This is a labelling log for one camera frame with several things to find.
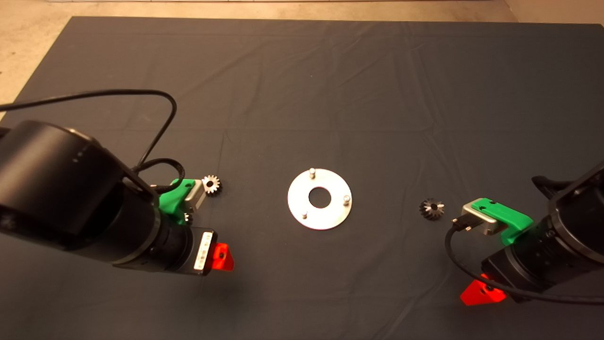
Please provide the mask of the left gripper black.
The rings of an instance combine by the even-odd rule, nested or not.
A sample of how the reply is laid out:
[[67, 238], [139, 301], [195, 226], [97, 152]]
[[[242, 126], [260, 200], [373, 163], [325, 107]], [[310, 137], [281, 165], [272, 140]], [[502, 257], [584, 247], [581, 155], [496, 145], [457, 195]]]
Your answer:
[[232, 272], [235, 260], [226, 243], [217, 243], [218, 233], [210, 228], [190, 227], [191, 238], [187, 241], [182, 273], [207, 276], [211, 269]]

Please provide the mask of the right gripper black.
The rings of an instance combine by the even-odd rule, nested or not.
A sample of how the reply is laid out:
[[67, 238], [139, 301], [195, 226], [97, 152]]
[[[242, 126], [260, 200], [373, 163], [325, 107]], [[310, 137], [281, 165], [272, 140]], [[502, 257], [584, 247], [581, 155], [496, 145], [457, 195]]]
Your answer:
[[[550, 289], [547, 278], [550, 258], [546, 251], [547, 237], [542, 232], [525, 232], [511, 245], [503, 247], [481, 261], [481, 270], [490, 280], [511, 288], [544, 293]], [[496, 304], [507, 299], [500, 289], [480, 280], [473, 280], [460, 295], [466, 306]]]

